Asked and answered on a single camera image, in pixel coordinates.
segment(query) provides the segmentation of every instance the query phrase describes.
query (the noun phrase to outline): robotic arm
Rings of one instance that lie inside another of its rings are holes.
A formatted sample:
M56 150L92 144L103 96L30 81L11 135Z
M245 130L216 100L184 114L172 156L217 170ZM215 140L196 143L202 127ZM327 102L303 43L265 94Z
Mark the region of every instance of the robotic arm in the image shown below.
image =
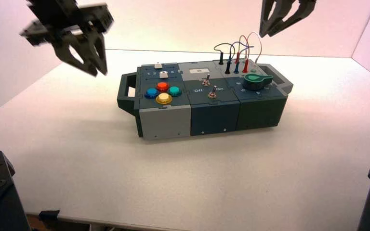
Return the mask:
M79 8L75 0L28 0L38 20L21 36L33 46L51 43L56 56L93 76L107 73L103 34L113 22L106 4ZM83 62L70 52L73 47Z
M113 22L106 4L79 8L75 0L28 0L29 8L38 20L21 35L32 45L51 43L56 56L93 76L97 70L107 73L103 34ZM260 36L273 36L306 18L313 10L316 0L298 0L300 7L286 21L283 18L291 10L295 0L263 0ZM83 62L70 52L73 47Z
M316 0L298 0L300 6L297 11L286 21L283 21L283 18L290 12L294 1L296 0L263 0L259 31L261 37L266 35L271 37L306 18L313 12L316 5ZM275 3L273 14L269 16Z

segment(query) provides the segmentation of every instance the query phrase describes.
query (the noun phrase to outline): red button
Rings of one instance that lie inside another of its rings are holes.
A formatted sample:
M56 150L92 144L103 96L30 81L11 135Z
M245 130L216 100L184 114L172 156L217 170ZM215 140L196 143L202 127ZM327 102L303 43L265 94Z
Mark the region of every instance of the red button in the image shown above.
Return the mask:
M166 92L169 87L170 87L170 85L166 82L159 82L157 84L157 90L159 90L161 92Z

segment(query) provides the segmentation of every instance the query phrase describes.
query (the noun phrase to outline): red wire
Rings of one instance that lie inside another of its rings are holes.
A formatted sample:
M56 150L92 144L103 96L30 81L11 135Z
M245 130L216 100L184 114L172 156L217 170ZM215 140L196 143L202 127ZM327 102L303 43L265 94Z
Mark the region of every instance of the red wire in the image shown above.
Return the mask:
M246 38L246 36L241 35L241 36L239 37L238 53L240 52L240 40L242 39L242 37L244 37L244 38L245 38L245 40L246 40L246 45L249 47L249 41L248 41L248 39ZM247 59L249 59L249 55L250 55L250 48L249 48L249 49L247 49L247 50L245 51L245 55L246 55L246 53L248 54L248 58L247 58Z

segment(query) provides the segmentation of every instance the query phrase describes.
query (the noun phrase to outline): blue button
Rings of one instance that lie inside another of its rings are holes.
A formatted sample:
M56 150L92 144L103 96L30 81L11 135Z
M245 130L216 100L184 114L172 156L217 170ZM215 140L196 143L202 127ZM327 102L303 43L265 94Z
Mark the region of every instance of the blue button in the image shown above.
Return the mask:
M181 89L177 86L172 86L168 89L168 94L170 94L172 97L180 96L181 93Z
M157 96L158 96L158 91L155 88L149 88L145 93L145 97L148 99L155 99Z

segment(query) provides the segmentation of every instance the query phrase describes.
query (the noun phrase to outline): yellow button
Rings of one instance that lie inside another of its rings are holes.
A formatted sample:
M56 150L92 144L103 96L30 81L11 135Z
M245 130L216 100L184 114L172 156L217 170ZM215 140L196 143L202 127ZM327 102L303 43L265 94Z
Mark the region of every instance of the yellow button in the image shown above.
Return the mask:
M157 96L156 101L160 104L169 104L172 102L172 96L167 93L161 93Z

